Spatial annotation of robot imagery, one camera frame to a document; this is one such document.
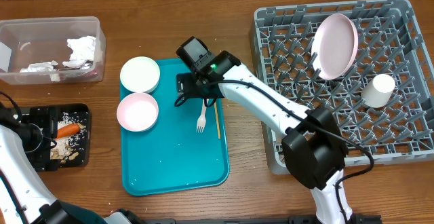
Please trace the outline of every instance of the plastic container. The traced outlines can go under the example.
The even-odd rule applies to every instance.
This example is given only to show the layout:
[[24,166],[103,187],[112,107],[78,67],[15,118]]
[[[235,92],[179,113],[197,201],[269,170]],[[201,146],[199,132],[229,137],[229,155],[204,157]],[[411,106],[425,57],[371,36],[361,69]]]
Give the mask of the plastic container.
[[[326,81],[312,67],[314,36],[332,14],[355,25],[359,47],[342,76]],[[313,109],[333,111],[342,135],[366,148],[376,164],[434,160],[434,68],[408,0],[365,0],[263,7],[251,29],[254,68],[259,79],[285,97]],[[361,91],[379,74],[396,82],[390,101],[367,109]],[[267,164],[288,174],[280,139],[262,127]],[[349,147],[348,166],[369,164]]]
[[[88,69],[71,69],[67,39],[96,38],[94,61]],[[106,39],[96,17],[38,18],[0,21],[0,79],[13,84],[101,81]],[[56,61],[60,71],[20,73],[30,64]],[[53,75],[60,81],[52,81]]]

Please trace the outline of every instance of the fork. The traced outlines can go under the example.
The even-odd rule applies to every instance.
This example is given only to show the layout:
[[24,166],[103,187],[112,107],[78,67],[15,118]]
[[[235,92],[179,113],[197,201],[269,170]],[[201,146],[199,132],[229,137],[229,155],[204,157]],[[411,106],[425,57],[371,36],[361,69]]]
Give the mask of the fork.
[[196,132],[197,133],[202,133],[203,129],[205,128],[205,124],[206,124],[206,119],[205,119],[206,106],[205,106],[205,103],[206,102],[207,102],[207,100],[204,99],[202,102],[201,116],[199,116],[199,119],[197,119],[197,125],[196,125]]

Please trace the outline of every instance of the plastic tray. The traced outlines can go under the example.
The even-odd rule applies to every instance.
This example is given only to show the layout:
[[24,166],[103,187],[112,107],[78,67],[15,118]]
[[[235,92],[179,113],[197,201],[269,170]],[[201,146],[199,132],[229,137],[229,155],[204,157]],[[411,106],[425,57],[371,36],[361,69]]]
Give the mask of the plastic tray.
[[[312,67],[313,37],[331,14],[350,18],[359,34],[355,64],[333,80]],[[289,99],[334,112],[342,135],[367,148],[377,164],[434,160],[433,66],[408,0],[366,0],[264,7],[255,11],[251,29],[257,76]],[[368,109],[360,92],[377,74],[391,75],[394,95],[382,109]],[[279,138],[263,126],[269,168],[289,173]],[[350,147],[349,166],[368,164]]]
[[[122,179],[132,195],[150,195],[211,187],[229,175],[229,157],[222,105],[217,101],[221,139],[214,108],[206,111],[203,133],[196,133],[201,99],[175,108],[176,74],[189,72],[179,59],[157,61],[160,80],[151,94],[159,105],[157,123],[145,132],[121,129]],[[120,99],[131,92],[122,85]]]

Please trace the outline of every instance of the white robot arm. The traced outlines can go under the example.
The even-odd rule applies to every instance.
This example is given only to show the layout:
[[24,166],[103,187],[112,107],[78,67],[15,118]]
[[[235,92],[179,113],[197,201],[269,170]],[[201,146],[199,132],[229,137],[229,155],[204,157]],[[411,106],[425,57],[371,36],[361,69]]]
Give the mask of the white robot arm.
[[[309,124],[340,134],[330,112],[321,109],[310,111],[306,106],[288,100],[254,77],[234,56],[228,52],[214,56],[194,37],[182,44],[177,55],[192,73],[177,76],[179,98],[175,106],[194,97],[227,98],[245,107],[278,133],[282,138],[288,170],[311,190],[315,200],[317,213],[311,223],[346,224],[346,220],[351,223],[360,223],[358,220],[363,220],[364,224],[382,223],[379,218],[355,218],[347,204],[342,183],[335,188],[343,176],[347,146],[321,132],[315,132],[309,140],[304,137],[305,132],[312,130]],[[14,121],[0,103],[0,209],[7,224],[143,223],[128,211],[119,210],[102,219],[92,211],[57,200],[26,158],[22,145],[28,136],[23,136],[20,134],[23,130],[19,130],[23,127],[25,125]],[[32,129],[33,140],[39,140],[38,130]]]
[[[305,111],[309,109],[308,107],[290,101],[265,85],[265,83],[252,75],[244,64],[233,66],[223,77],[225,80],[240,80],[251,83],[264,90],[299,117],[304,119],[307,116]],[[296,128],[300,123],[297,119],[288,117],[285,111],[282,111],[275,103],[257,90],[236,83],[220,83],[218,86],[225,98],[240,104],[252,112],[276,132],[279,138],[283,138],[286,135],[285,131],[288,128]],[[311,189],[313,199],[317,205],[317,218],[323,224],[344,224],[336,194],[334,193],[334,185],[343,174],[343,170],[339,170],[330,177],[323,189],[318,189],[317,187]],[[343,184],[341,183],[340,186],[340,200],[345,209],[347,219],[350,219],[353,211],[347,204]]]

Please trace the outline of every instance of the wooden table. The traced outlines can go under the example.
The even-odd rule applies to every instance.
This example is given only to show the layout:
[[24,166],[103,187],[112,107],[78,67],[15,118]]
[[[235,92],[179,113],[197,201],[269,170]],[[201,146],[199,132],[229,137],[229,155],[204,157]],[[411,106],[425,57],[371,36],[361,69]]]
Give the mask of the wooden table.
[[[142,218],[227,219],[314,214],[308,189],[267,168],[260,122],[223,101],[231,173],[219,187],[135,198],[121,182],[119,72],[135,56],[173,58],[194,35],[218,52],[228,50],[252,69],[248,32],[259,7],[349,0],[39,0],[1,1],[0,19],[96,16],[106,35],[106,68],[100,83],[9,86],[20,106],[83,102],[93,113],[90,162],[85,168],[39,175],[59,199],[106,217],[117,208]],[[428,50],[434,50],[434,0],[410,0]],[[434,162],[377,166],[345,183],[356,213],[381,214],[384,223],[432,223]],[[348,168],[347,173],[360,170]]]

